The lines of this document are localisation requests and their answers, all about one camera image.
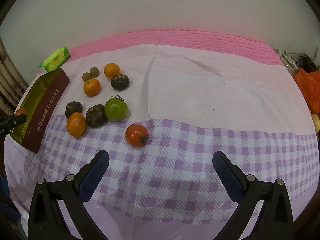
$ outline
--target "small orange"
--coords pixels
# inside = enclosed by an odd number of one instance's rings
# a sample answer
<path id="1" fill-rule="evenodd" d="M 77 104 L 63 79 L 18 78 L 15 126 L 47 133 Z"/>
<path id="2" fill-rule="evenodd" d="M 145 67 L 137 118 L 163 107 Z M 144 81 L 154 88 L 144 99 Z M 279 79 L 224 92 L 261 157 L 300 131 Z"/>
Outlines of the small orange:
<path id="1" fill-rule="evenodd" d="M 96 94 L 98 94 L 100 91 L 100 88 L 101 88 L 100 82 L 95 78 L 91 78 L 87 80 L 83 85 L 83 91 L 89 97 L 93 97 Z"/>
<path id="2" fill-rule="evenodd" d="M 104 67 L 103 72 L 107 78 L 112 79 L 116 75 L 120 74 L 120 68 L 115 63 L 109 63 Z"/>
<path id="3" fill-rule="evenodd" d="M 16 112 L 15 112 L 15 116 L 18 116 L 20 114 L 27 114 L 27 112 L 23 109 L 23 108 L 20 108 L 18 109 Z"/>
<path id="4" fill-rule="evenodd" d="M 73 137 L 80 137 L 83 135 L 85 129 L 87 128 L 87 123 L 85 122 L 85 117 L 81 113 L 73 113 L 70 115 L 67 121 L 67 131 Z"/>

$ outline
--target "orange bag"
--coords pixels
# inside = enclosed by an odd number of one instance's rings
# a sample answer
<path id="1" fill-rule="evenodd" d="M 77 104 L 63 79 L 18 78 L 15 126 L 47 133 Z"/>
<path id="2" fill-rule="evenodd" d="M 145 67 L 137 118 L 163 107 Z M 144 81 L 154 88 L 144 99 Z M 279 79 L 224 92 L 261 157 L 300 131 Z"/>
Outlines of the orange bag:
<path id="1" fill-rule="evenodd" d="M 319 78 L 319 74 L 308 74 L 303 69 L 293 75 L 293 79 L 298 85 L 304 99 L 306 100 L 311 113 L 319 114 L 320 112 L 320 82 L 316 79 Z"/>
<path id="2" fill-rule="evenodd" d="M 311 72 L 309 73 L 309 75 L 317 82 L 320 82 L 320 74 L 318 74 L 317 72 Z"/>

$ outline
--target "purple checkered cloth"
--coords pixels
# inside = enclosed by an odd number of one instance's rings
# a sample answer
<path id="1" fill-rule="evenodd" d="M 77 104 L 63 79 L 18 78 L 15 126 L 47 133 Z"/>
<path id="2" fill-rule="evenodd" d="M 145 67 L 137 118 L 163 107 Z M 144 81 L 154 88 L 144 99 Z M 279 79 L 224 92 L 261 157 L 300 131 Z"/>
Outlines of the purple checkered cloth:
<path id="1" fill-rule="evenodd" d="M 212 167 L 212 155 L 219 150 L 245 174 L 269 182 L 282 178 L 291 200 L 319 178 L 315 134 L 206 129 L 152 119 L 141 123 L 151 135 L 148 144 L 132 148 L 124 138 L 132 122 L 108 122 L 87 129 L 81 138 L 71 137 L 65 124 L 65 116 L 52 116 L 39 153 L 24 149 L 26 170 L 38 169 L 48 181 L 62 180 L 76 174 L 100 149 L 106 150 L 110 166 L 91 201 L 133 220 L 227 221 L 237 204 Z"/>

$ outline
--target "green tomato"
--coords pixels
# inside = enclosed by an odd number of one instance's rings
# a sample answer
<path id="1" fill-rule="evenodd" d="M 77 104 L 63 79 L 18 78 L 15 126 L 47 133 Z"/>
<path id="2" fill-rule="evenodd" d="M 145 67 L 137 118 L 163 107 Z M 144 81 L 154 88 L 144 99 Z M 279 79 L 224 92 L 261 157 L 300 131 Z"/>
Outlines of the green tomato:
<path id="1" fill-rule="evenodd" d="M 127 116 L 128 105 L 120 96 L 112 97 L 106 102 L 104 112 L 109 120 L 115 122 L 121 121 Z"/>

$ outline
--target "blue gripper pad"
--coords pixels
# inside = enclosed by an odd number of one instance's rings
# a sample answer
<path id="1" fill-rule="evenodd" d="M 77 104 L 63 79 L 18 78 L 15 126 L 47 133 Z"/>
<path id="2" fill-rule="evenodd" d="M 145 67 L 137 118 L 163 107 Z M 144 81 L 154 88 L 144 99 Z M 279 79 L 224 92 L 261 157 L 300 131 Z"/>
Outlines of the blue gripper pad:
<path id="1" fill-rule="evenodd" d="M 81 181 L 79 185 L 78 199 L 81 203 L 87 202 L 91 199 L 94 191 L 96 190 L 100 180 L 109 166 L 109 154 L 106 151 L 103 152 L 100 158 L 95 162 L 93 167 L 89 170 L 87 175 Z"/>
<path id="2" fill-rule="evenodd" d="M 212 157 L 212 165 L 223 186 L 225 187 L 230 199 L 233 202 L 241 203 L 243 199 L 242 186 L 232 170 L 228 167 L 226 161 L 229 162 L 229 165 L 233 165 L 222 151 L 215 152 Z"/>

